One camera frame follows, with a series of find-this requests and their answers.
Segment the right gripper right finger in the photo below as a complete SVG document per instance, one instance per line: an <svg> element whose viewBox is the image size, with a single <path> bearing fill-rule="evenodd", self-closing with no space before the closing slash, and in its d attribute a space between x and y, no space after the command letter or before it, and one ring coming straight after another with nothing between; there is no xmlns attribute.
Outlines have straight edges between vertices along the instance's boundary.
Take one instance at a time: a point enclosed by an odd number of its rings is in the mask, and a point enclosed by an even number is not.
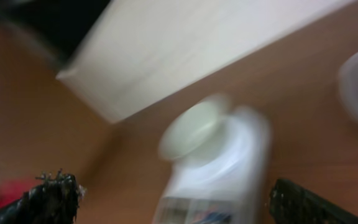
<svg viewBox="0 0 358 224"><path fill-rule="evenodd" d="M288 179L276 180L268 209L276 224L358 224L358 216Z"/></svg>

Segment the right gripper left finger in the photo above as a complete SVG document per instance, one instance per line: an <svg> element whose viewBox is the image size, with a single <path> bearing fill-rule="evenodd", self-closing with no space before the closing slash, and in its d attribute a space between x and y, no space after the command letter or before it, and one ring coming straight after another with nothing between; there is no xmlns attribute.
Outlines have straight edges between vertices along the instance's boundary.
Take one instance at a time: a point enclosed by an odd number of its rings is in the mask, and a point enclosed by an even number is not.
<svg viewBox="0 0 358 224"><path fill-rule="evenodd" d="M0 208L0 224L74 224L85 188L73 174L43 173L39 185Z"/></svg>

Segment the orange measuring scoop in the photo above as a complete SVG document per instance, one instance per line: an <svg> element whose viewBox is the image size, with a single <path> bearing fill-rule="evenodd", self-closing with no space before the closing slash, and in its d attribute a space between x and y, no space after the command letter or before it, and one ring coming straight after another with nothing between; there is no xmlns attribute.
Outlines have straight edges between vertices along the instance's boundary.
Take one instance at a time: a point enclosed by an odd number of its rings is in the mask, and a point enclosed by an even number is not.
<svg viewBox="0 0 358 224"><path fill-rule="evenodd" d="M39 184L35 179L4 180L0 184L0 208L20 199L25 192Z"/></svg>

